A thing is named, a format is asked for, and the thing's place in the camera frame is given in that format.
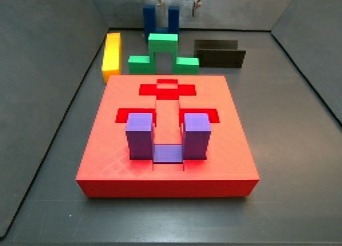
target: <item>block structure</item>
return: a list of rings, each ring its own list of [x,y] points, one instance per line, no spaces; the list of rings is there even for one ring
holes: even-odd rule
[[[111,75],[122,74],[122,35],[108,33],[103,53],[102,74],[104,83]]]
[[[155,74],[155,54],[171,53],[172,74],[198,74],[198,58],[178,57],[178,34],[151,33],[148,37],[148,56],[131,56],[128,58],[130,74]]]
[[[183,158],[206,160],[211,127],[208,115],[187,113],[183,124]]]
[[[154,158],[152,114],[131,113],[128,115],[126,136],[131,160],[151,160]]]
[[[154,116],[167,111],[163,103],[168,105],[168,101],[178,103],[178,124],[158,124]],[[120,110],[151,113],[148,124],[155,119],[154,129],[166,132],[168,127],[184,127],[184,123],[190,130],[188,113],[207,114],[211,134],[206,160],[183,159],[180,163],[182,142],[163,144],[163,138],[155,144],[154,159],[131,160],[126,136],[130,117],[122,114],[118,119]],[[259,174],[225,76],[111,76],[76,181],[87,197],[250,195]]]
[[[195,40],[194,57],[200,67],[242,68],[246,50],[235,40]]]
[[[156,27],[156,14],[155,6],[146,5],[143,8],[144,16],[144,38],[148,42],[148,37],[151,33],[158,34],[178,34],[179,33],[179,6],[168,7],[168,28]]]

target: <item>gray wall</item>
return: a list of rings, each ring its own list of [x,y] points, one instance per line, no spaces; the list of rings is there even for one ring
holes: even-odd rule
[[[192,18],[194,0],[164,0],[180,6],[180,27],[200,29],[271,30],[291,0],[203,0]],[[156,0],[94,0],[111,28],[142,28],[142,9]],[[159,15],[159,26],[166,19]]]
[[[294,0],[273,35],[342,123],[342,0]]]
[[[92,0],[0,0],[0,237],[106,32]]]

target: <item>large red base block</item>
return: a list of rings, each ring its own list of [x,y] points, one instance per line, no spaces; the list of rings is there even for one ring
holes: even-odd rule
[[[166,115],[170,100],[172,110]],[[207,159],[184,160],[183,164],[130,160],[126,138],[130,112],[154,114],[158,144],[179,144],[184,113],[207,113],[211,122]],[[250,195],[259,175],[225,76],[112,76],[76,181],[87,197]]]

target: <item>green stacked blocks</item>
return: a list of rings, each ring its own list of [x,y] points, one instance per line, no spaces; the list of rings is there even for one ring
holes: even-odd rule
[[[198,72],[198,58],[176,58],[176,63],[174,65],[174,74],[198,74]]]
[[[155,74],[155,62],[148,56],[131,56],[128,67],[130,74]]]
[[[155,53],[167,52],[172,55],[174,74],[198,74],[198,58],[178,57],[178,34],[150,34],[148,55],[131,56],[128,59],[130,74],[155,74]]]
[[[172,55],[172,64],[178,56],[178,34],[150,34],[148,54],[155,61],[155,53],[167,52]]]

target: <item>yellow block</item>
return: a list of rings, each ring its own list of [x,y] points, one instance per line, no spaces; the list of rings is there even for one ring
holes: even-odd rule
[[[122,74],[122,35],[110,33],[106,38],[103,53],[102,74],[104,83],[108,82],[111,75]]]

